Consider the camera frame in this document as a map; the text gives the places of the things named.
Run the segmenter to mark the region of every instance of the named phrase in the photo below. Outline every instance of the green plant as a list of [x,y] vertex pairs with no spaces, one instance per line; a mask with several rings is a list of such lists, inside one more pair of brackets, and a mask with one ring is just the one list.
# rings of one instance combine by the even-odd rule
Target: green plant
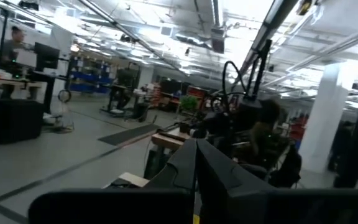
[[194,96],[183,96],[180,99],[180,107],[183,110],[194,111],[197,108],[197,98]]

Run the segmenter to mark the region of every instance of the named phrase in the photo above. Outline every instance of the ceiling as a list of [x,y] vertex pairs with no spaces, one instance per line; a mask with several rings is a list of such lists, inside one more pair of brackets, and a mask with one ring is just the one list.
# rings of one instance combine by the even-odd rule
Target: ceiling
[[[220,82],[225,61],[242,65],[273,0],[241,1],[241,6],[236,0],[94,0],[104,16],[81,2],[89,3],[43,0],[40,11],[33,12],[74,32],[82,49]],[[318,2],[304,16],[295,6],[272,37],[267,66],[274,70],[265,72],[262,91],[307,103],[317,92],[324,64],[358,64],[358,1]],[[124,33],[136,43],[120,40]],[[236,77],[230,68],[227,80]],[[358,103],[358,90],[352,92],[349,101]]]

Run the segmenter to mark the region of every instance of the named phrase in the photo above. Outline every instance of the floor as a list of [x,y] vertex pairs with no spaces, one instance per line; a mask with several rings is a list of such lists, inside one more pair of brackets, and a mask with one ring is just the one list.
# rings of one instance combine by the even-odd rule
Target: floor
[[[150,138],[123,148],[98,138],[146,125],[155,115],[155,124],[169,126],[175,115],[150,111],[144,123],[123,121],[100,113],[105,103],[104,98],[74,97],[67,113],[75,124],[72,133],[43,133],[38,139],[0,146],[0,224],[26,223],[29,205],[46,192],[99,188],[123,172],[143,176]],[[53,108],[66,109],[57,102]],[[330,187],[334,175],[302,171],[301,177],[299,188]]]

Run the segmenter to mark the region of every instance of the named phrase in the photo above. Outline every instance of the floor mat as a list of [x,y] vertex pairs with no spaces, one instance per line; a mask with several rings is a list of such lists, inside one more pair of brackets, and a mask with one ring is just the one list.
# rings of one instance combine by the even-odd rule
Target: floor mat
[[103,138],[99,138],[99,141],[105,142],[113,146],[120,146],[125,142],[135,140],[137,138],[144,137],[146,134],[150,134],[157,130],[160,126],[155,124],[148,124],[142,127],[123,131],[121,133],[112,134]]

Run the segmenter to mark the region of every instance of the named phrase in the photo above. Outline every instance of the concrete floor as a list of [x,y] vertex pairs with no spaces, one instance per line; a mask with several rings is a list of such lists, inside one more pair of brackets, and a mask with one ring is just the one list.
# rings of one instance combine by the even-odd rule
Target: concrete floor
[[[123,172],[143,176],[150,138],[118,149],[98,139],[146,125],[164,127],[174,114],[150,111],[138,123],[99,112],[104,99],[77,97],[69,102],[75,130],[68,134],[43,133],[38,139],[0,146],[0,224],[25,223],[30,203],[39,195],[64,188],[100,188]],[[54,103],[57,111],[61,106]],[[301,173],[299,187],[330,187],[334,175]]]

